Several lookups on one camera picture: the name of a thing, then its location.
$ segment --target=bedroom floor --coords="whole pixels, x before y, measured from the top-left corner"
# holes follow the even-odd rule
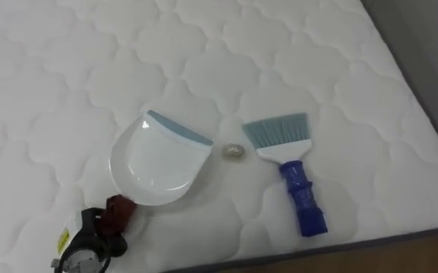
[[[262,272],[438,273],[438,235],[271,265],[233,269],[222,273]]]

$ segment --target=yellow label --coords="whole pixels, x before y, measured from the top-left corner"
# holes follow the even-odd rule
[[[61,253],[67,246],[68,239],[70,239],[70,233],[68,232],[68,228],[65,228],[64,231],[60,234],[60,238],[58,239],[57,251],[59,255],[61,255]]]

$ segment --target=gray wall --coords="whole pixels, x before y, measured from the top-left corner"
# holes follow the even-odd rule
[[[438,124],[438,0],[363,0]]]

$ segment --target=floor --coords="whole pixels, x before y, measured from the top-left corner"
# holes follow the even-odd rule
[[[438,1],[361,1],[438,124]]]
[[[438,235],[222,273],[438,273]]]

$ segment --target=quilted stitching pattern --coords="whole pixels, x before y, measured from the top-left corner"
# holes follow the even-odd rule
[[[150,108],[216,146],[184,198],[140,212],[114,272],[438,228],[437,135],[358,0],[0,0],[0,272],[48,268],[67,216],[116,193],[110,149]],[[330,229],[314,239],[241,132],[297,111]],[[226,143],[249,155],[223,161]]]

